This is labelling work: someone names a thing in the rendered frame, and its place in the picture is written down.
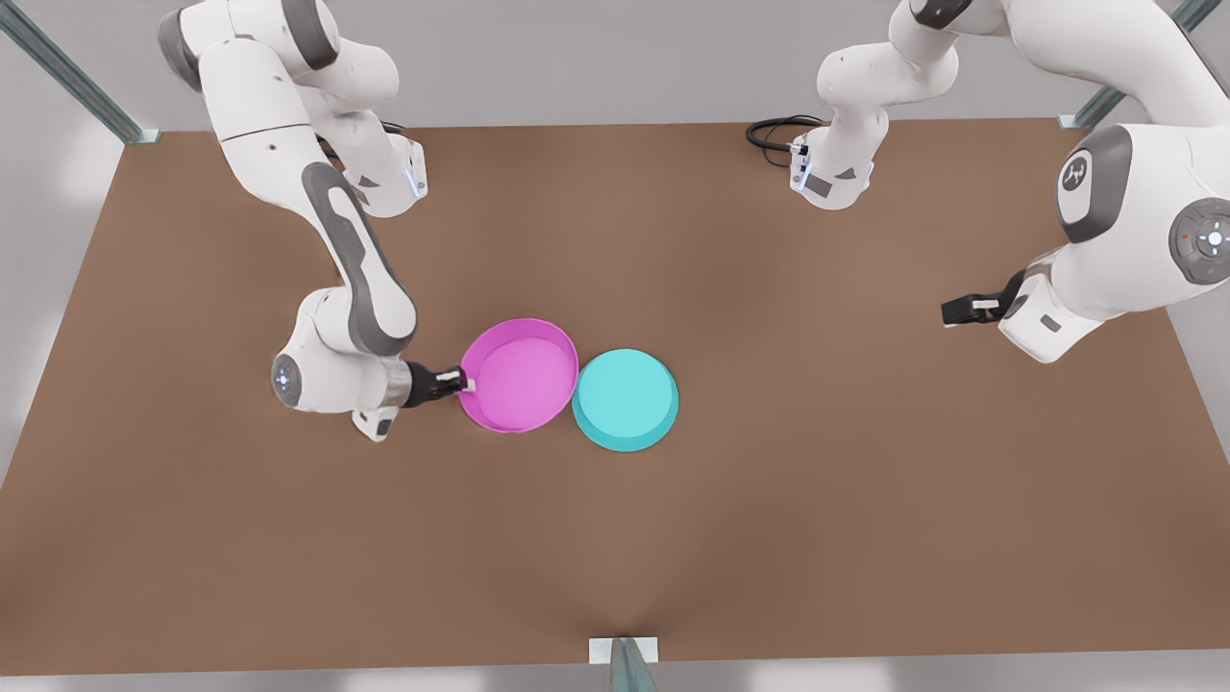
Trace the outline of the silver frame post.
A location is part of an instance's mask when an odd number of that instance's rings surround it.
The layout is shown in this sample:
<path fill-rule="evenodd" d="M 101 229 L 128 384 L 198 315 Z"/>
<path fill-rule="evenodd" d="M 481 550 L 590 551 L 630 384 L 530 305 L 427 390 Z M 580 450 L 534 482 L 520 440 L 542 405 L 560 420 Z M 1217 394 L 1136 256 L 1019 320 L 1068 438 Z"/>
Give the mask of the silver frame post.
<path fill-rule="evenodd" d="M 14 0 L 0 0 L 0 31 L 122 143 L 146 145 L 159 141 L 160 132 L 139 127 Z"/>
<path fill-rule="evenodd" d="M 1230 127 L 1230 66 L 1218 73 L 1191 31 L 1221 0 L 1182 0 L 1165 14 L 1154 0 L 1063 0 L 1057 73 L 1098 84 L 1063 130 L 1093 130 L 1130 97 L 1155 124 Z"/>
<path fill-rule="evenodd" d="M 609 666 L 609 692 L 659 692 L 649 664 L 659 661 L 658 638 L 590 638 L 588 663 Z"/>

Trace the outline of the blue plate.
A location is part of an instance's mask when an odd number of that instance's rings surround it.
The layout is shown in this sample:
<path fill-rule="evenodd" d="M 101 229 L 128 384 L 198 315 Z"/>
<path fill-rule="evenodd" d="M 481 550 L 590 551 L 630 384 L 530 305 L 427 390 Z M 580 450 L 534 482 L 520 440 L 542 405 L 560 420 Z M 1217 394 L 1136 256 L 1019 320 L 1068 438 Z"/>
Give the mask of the blue plate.
<path fill-rule="evenodd" d="M 678 412 L 676 380 L 647 352 L 603 352 L 581 368 L 573 419 L 604 450 L 633 454 L 654 446 L 672 431 Z"/>

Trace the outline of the pink plate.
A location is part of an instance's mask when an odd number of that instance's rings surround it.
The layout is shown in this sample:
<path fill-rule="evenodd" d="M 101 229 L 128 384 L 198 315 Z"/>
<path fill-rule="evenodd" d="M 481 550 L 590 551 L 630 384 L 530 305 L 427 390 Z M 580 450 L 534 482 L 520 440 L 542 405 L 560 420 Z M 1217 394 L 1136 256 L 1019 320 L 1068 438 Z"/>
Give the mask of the pink plate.
<path fill-rule="evenodd" d="M 573 340 L 546 320 L 506 320 L 486 329 L 461 360 L 466 415 L 496 433 L 539 429 L 569 404 L 579 359 Z"/>

